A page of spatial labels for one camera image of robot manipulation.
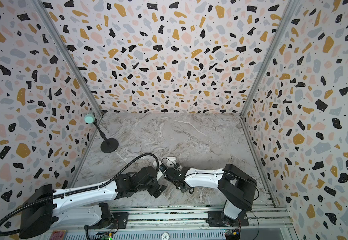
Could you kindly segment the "white earbud charging case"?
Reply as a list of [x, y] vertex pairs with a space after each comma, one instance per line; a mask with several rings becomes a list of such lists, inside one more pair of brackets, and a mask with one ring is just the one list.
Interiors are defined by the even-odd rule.
[[158, 167], [160, 165], [160, 161], [153, 161], [154, 168]]

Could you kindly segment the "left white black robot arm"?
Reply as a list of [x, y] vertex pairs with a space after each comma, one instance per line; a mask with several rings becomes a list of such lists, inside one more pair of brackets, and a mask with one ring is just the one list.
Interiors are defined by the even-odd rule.
[[19, 237], [30, 239], [49, 229], [70, 225], [105, 228], [113, 217], [108, 201], [128, 198], [141, 191], [158, 198], [167, 188], [159, 184], [162, 176], [161, 168], [148, 166], [96, 185], [57, 190], [51, 185], [42, 186], [24, 203]]

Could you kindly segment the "mint green microphone on stand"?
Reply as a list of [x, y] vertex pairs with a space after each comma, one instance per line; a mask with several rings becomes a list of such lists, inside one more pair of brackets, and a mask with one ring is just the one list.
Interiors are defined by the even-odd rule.
[[84, 120], [85, 120], [85, 123], [93, 124], [97, 128], [101, 138], [103, 139], [103, 142], [101, 143], [101, 151], [103, 153], [109, 154], [114, 152], [118, 148], [119, 142], [114, 138], [106, 137], [105, 133], [100, 129], [98, 125], [98, 120], [94, 116], [94, 114], [86, 114], [84, 116]]

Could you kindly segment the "poker chip 500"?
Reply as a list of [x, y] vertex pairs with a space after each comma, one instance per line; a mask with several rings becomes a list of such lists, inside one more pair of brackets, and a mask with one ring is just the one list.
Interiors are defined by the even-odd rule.
[[170, 239], [170, 234], [165, 232], [161, 235], [161, 240], [169, 240]]

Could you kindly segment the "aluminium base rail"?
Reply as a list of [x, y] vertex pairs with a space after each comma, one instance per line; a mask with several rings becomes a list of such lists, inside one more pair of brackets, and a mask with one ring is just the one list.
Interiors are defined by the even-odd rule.
[[201, 207], [149, 207], [114, 209], [116, 213], [127, 213], [124, 229], [112, 229], [113, 235], [104, 235], [102, 230], [83, 227], [63, 229], [64, 240], [161, 240], [165, 232], [170, 240], [223, 240], [229, 230], [238, 230], [242, 240], [296, 240], [298, 239], [292, 221], [283, 208], [255, 205], [244, 214], [236, 227], [212, 227], [216, 214], [222, 206]]

